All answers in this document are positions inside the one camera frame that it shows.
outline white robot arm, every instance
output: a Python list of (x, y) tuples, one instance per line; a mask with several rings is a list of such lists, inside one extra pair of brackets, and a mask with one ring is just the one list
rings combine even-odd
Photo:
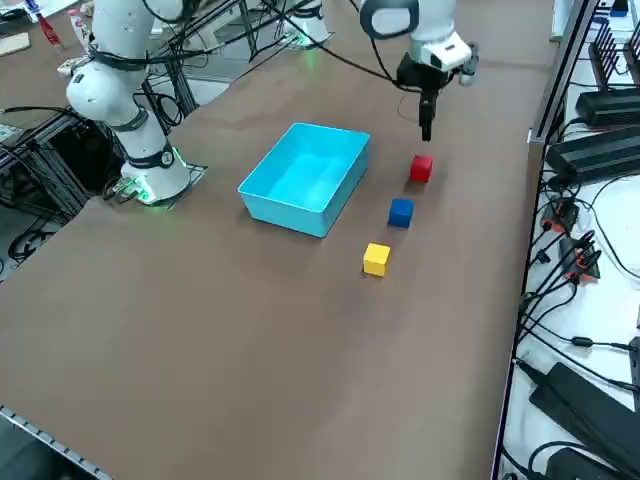
[[(67, 88), (69, 102), (78, 113), (106, 124), (118, 137), (128, 154), (122, 168), (124, 182), (133, 185), (145, 204), (175, 197), (190, 183), (186, 164), (155, 115), (134, 101), (134, 92), (147, 75), (146, 41), (154, 18), (167, 23), (187, 21), (200, 2), (96, 0), (94, 58), (75, 71)], [(321, 0), (312, 3), (308, 10), (321, 9)], [(419, 113), (425, 140), (431, 139), (440, 90), (456, 74), (461, 83), (467, 83), (475, 73), (477, 55), (454, 28), (455, 5), (456, 0), (365, 0), (361, 5), (360, 24), (372, 39), (410, 35), (411, 48), (398, 67), (396, 83), (422, 92)], [(107, 61), (109, 55), (138, 62)]]

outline metal rack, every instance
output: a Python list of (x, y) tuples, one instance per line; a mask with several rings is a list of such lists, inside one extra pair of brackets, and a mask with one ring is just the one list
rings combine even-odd
[(48, 447), (55, 450), (57, 453), (68, 459), (69, 461), (76, 464), (78, 467), (82, 468), (87, 473), (93, 475), (99, 480), (113, 480), (112, 477), (107, 475), (105, 472), (100, 470), (100, 468), (96, 467), (92, 463), (90, 463), (86, 458), (78, 455), (76, 452), (71, 450), (70, 448), (64, 446), (62, 443), (58, 442), (53, 436), (49, 435), (46, 432), (43, 432), (39, 428), (37, 428), (32, 423), (29, 423), (27, 420), (22, 418), (21, 416), (15, 414), (7, 407), (0, 405), (0, 417), (3, 417), (12, 425), (24, 430), (33, 438), (38, 440), (39, 442), (44, 443)]

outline blue plastic bin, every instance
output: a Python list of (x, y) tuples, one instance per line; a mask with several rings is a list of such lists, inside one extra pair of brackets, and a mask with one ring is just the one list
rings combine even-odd
[(253, 218), (324, 237), (369, 166), (369, 138), (294, 123), (238, 193)]

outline black device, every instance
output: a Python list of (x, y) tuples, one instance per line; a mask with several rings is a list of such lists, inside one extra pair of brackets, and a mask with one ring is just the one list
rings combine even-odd
[(0, 36), (31, 26), (31, 19), (26, 10), (14, 8), (0, 13)]
[(545, 230), (571, 233), (580, 208), (571, 198), (554, 197), (544, 209), (540, 226)]
[(545, 475), (552, 480), (623, 480), (616, 470), (596, 462), (573, 448), (551, 455)]
[(583, 92), (576, 110), (590, 127), (640, 124), (640, 88)]
[(640, 470), (640, 416), (566, 365), (556, 363), (529, 401), (603, 460), (613, 453)]
[(545, 160), (573, 185), (638, 172), (640, 126), (552, 145)]
[[(631, 383), (640, 386), (640, 337), (635, 337), (629, 345), (636, 347), (635, 352), (629, 352), (629, 362), (631, 363)], [(633, 402), (636, 412), (640, 412), (640, 394), (633, 394)]]
[[(577, 240), (571, 237), (564, 237), (560, 239), (558, 244), (558, 250), (560, 258), (563, 258), (562, 268), (565, 272), (565, 277), (570, 280), (576, 276), (579, 277), (581, 283), (592, 283), (600, 278), (600, 268), (598, 262), (594, 262), (589, 268), (587, 268), (586, 261), (592, 258), (596, 249), (593, 245), (590, 245), (586, 249), (576, 249)], [(567, 255), (571, 250), (574, 250), (574, 255)]]

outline electronic device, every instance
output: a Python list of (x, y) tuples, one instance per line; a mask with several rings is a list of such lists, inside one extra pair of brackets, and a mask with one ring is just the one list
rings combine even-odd
[(590, 127), (640, 124), (640, 88), (583, 92), (576, 111)]
[[(635, 337), (629, 345), (636, 347), (635, 352), (629, 352), (629, 363), (631, 364), (631, 383), (640, 386), (640, 337)], [(633, 394), (633, 401), (636, 412), (640, 412), (640, 394)]]
[(14, 8), (0, 13), (0, 36), (8, 35), (30, 25), (31, 19), (23, 8)]
[(540, 226), (544, 230), (571, 233), (580, 208), (571, 198), (554, 197), (542, 212)]
[(640, 126), (552, 145), (545, 160), (572, 185), (640, 171)]
[[(558, 250), (560, 258), (563, 259), (562, 267), (565, 272), (565, 278), (571, 280), (578, 276), (580, 283), (593, 283), (600, 278), (600, 268), (598, 262), (594, 262), (589, 268), (587, 268), (586, 259), (592, 258), (596, 253), (596, 249), (593, 245), (583, 249), (576, 248), (577, 240), (571, 237), (564, 237), (560, 239), (558, 244)], [(568, 255), (571, 250), (574, 250), (573, 255)]]
[(615, 453), (640, 470), (640, 416), (566, 365), (556, 363), (529, 401), (603, 460)]
[[(137, 199), (144, 204), (177, 197), (190, 185), (189, 169), (175, 155), (158, 119), (134, 101), (134, 92), (147, 77), (147, 38), (156, 19), (169, 24), (186, 23), (200, 3), (201, 0), (96, 0), (94, 39), (89, 45), (91, 61), (74, 71), (67, 88), (69, 103), (79, 114), (108, 126), (120, 140), (127, 153), (120, 186), (135, 188)], [(265, 6), (284, 17), (284, 12), (274, 5)], [(471, 48), (456, 32), (455, 7), (456, 0), (365, 0), (360, 6), (360, 25), (372, 39), (410, 37), (399, 77), (407, 82), (405, 86), (415, 87), (421, 94), (419, 124), (424, 140), (431, 139), (441, 90), (456, 76), (462, 85), (470, 85), (476, 73), (477, 47)], [(298, 4), (293, 19), (283, 19), (296, 25), (300, 33), (324, 37), (326, 28), (317, 25), (324, 22), (321, 17), (322, 1), (308, 0)], [(307, 33), (310, 22), (317, 28)], [(214, 49), (189, 55), (209, 54)], [(400, 78), (390, 80), (402, 83)]]
[(10, 37), (0, 38), (0, 57), (26, 50), (31, 46), (28, 33), (19, 33)]
[(552, 480), (623, 480), (616, 470), (572, 448), (562, 448), (547, 462), (545, 475)]

